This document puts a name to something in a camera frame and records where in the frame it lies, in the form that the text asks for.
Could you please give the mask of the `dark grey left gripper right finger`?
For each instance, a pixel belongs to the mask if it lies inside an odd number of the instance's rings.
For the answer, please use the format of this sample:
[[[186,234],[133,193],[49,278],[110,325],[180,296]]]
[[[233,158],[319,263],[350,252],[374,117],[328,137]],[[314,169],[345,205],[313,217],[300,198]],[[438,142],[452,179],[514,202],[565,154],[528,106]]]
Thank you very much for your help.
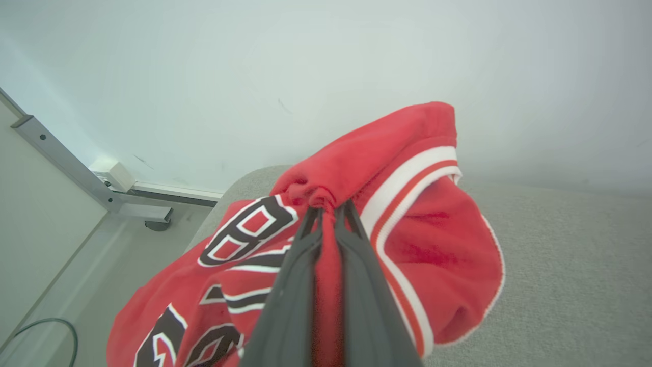
[[[422,366],[352,200],[336,211],[344,270],[344,365]]]

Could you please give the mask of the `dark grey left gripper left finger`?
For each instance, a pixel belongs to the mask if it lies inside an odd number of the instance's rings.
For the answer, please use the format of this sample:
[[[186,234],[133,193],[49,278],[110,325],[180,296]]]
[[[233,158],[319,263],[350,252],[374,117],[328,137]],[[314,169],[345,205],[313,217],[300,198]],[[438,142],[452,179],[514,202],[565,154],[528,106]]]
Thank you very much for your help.
[[[321,253],[323,210],[310,207],[291,244],[240,366],[311,366],[314,267]]]

